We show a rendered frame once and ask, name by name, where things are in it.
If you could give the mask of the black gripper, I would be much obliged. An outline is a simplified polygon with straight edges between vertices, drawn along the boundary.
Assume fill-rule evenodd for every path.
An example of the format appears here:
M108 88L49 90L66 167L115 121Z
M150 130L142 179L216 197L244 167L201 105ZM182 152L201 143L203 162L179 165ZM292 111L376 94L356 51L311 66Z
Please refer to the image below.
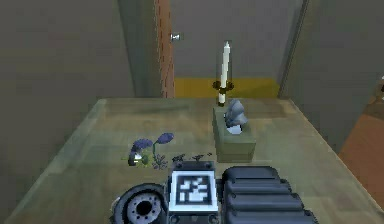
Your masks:
M164 187L155 183L136 185L111 205L111 224L166 224Z

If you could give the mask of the purple microphone on boom stand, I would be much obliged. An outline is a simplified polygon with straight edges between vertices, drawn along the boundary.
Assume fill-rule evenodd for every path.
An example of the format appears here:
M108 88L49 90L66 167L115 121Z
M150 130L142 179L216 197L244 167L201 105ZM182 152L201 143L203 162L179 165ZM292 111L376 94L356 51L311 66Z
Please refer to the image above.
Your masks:
M143 166L148 167L151 165L154 169L162 170L168 165L165 156L156 152L157 145L164 145L170 143L174 139L173 133L162 133L155 141L147 138L136 140L126 157L122 157L129 166Z

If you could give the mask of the green tissue box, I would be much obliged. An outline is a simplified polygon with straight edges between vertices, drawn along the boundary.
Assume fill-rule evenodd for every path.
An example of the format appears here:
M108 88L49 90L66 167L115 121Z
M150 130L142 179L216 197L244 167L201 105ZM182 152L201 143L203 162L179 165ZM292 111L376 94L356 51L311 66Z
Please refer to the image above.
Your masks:
M224 107L213 108L212 127L217 161L220 163L249 163L254 156L256 139L248 123L242 126L242 132L232 134L228 131L224 119Z

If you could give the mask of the grey white tissue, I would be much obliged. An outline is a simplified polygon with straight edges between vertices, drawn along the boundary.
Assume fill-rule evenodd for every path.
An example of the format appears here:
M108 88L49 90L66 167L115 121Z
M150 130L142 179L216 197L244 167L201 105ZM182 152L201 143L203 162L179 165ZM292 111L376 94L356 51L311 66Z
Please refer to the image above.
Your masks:
M245 108L239 99L233 99L224 114L226 129L230 134L239 135L243 125L248 122L244 114Z

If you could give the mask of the brown wooden door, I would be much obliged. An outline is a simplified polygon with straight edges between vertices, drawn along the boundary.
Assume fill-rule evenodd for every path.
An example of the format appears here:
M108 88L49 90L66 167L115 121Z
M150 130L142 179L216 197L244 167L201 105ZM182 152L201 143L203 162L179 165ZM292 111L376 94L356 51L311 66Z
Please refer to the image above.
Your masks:
M159 70L161 74L161 95L174 98L174 63L171 43L172 22L170 0L154 0Z

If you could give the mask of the white candle with dark holder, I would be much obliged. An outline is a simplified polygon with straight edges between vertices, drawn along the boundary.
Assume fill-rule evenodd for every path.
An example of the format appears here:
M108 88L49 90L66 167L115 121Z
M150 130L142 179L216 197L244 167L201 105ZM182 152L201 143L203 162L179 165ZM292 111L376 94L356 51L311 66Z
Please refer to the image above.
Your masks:
M234 88L234 84L228 79L230 65L231 45L229 40L224 41L222 53L222 65L220 79L216 80L212 87L218 91L218 105L223 107L226 102L226 93Z

